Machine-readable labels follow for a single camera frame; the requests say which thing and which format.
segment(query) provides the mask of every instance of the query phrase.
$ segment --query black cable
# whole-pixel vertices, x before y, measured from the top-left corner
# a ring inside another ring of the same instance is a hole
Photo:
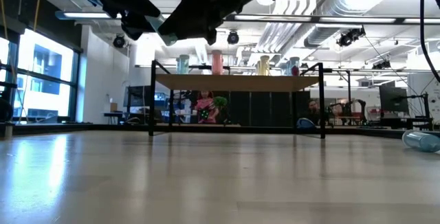
[[[434,74],[434,77],[437,79],[438,82],[440,82],[440,76],[437,73],[437,70],[435,70],[434,65],[432,64],[431,58],[429,57],[428,50],[426,49],[425,45],[425,0],[420,0],[420,43],[421,50],[425,55],[425,59],[429,64],[429,68],[431,68],[432,74]]]
[[[429,87],[429,85],[434,81],[435,77],[432,77],[431,81],[421,90],[420,95],[424,94],[424,91]]]
[[[382,59],[382,60],[386,60],[380,53],[379,53],[379,51],[376,49],[376,47],[372,44],[372,42],[369,40],[369,38],[367,37],[367,36],[365,36],[365,38],[366,38],[366,40],[370,43],[370,45],[371,45],[371,47],[376,51],[376,53],[377,53],[377,55],[379,55],[380,56],[380,58]],[[417,92],[412,88],[412,87],[410,87],[410,85],[397,73],[397,71],[395,71],[392,67],[390,67],[391,68],[391,70],[393,70],[393,72],[394,72],[394,74],[396,74],[397,76],[399,76],[399,78],[400,78],[400,80],[402,80],[403,82],[405,82],[405,84],[406,84],[406,86],[408,86],[408,88],[411,90],[411,91],[413,91],[415,94],[417,94]],[[411,106],[412,107],[412,109],[411,109],[411,111],[413,112],[413,113],[415,113],[415,111],[417,111],[417,113],[418,114],[420,114],[420,115],[423,115],[422,113],[421,113],[421,111],[423,110],[423,107],[422,107],[422,105],[421,105],[421,100],[419,99],[419,104],[420,104],[420,111],[419,110],[417,110],[417,108],[415,108],[414,107],[414,105],[411,103],[411,102],[408,102],[408,105],[409,106]]]

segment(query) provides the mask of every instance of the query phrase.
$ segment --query shelf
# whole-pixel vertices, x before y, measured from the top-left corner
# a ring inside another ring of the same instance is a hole
[[[295,92],[318,83],[318,77],[157,74],[156,81],[172,90]]]

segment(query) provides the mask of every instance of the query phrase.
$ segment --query green object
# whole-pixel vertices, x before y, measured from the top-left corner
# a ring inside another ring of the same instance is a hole
[[[200,112],[200,117],[201,117],[203,120],[207,120],[208,117],[209,117],[209,110],[207,110],[207,109],[203,109],[203,110],[201,110],[201,112]]]
[[[223,97],[214,98],[214,105],[219,109],[226,107],[227,104],[228,104],[228,100],[226,100],[226,98]]]

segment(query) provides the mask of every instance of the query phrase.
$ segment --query black metal table frame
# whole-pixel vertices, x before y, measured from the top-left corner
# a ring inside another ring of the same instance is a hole
[[[155,125],[155,121],[154,121],[154,110],[155,110],[155,103],[154,103],[154,96],[155,96],[155,85],[156,85],[156,69],[157,67],[159,67],[160,69],[162,69],[163,71],[165,71],[165,73],[167,74],[171,74],[171,72],[169,72],[162,64],[160,64],[159,62],[157,62],[156,60],[153,60],[151,62],[151,92],[150,92],[150,110],[149,110],[149,119],[148,119],[148,133],[150,136],[154,135],[154,131],[162,131],[162,128],[156,127]],[[324,102],[324,67],[322,63],[316,63],[314,66],[308,68],[307,70],[304,70],[302,72],[302,76],[304,76],[307,72],[309,71],[315,71],[316,69],[318,69],[318,77],[319,77],[319,103],[320,103],[320,129],[319,129],[319,134],[320,134],[320,138],[324,139],[325,135],[326,135],[326,128],[325,128],[325,108],[323,108],[323,106],[325,105]],[[173,132],[173,131],[187,131],[189,128],[188,127],[179,127],[179,126],[173,126],[173,114],[174,114],[174,89],[170,89],[170,100],[169,100],[169,104],[170,104],[170,118],[169,118],[169,123],[168,123],[168,128],[167,131],[168,132]],[[261,131],[263,130],[267,130],[268,133],[282,133],[282,134],[286,134],[286,133],[291,133],[291,134],[304,134],[304,133],[308,133],[308,132],[304,132],[304,131],[300,131],[296,128],[296,120],[298,119],[297,117],[297,111],[296,111],[296,98],[295,98],[295,92],[292,93],[292,127],[291,128],[287,128],[288,130],[286,130],[286,128],[274,128],[274,127],[234,127],[234,128],[230,128],[230,127],[202,127],[202,126],[198,126],[198,127],[191,127],[191,131],[193,132],[198,132],[198,133],[235,133],[234,130],[237,129],[243,129],[246,130],[249,133],[261,133]]]

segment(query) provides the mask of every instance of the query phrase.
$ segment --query monitor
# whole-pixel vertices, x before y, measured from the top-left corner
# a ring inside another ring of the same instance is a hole
[[[126,87],[124,94],[124,107],[129,102],[129,88],[131,92],[131,107],[149,107],[151,86]]]
[[[383,111],[409,113],[406,89],[380,86],[380,106]]]

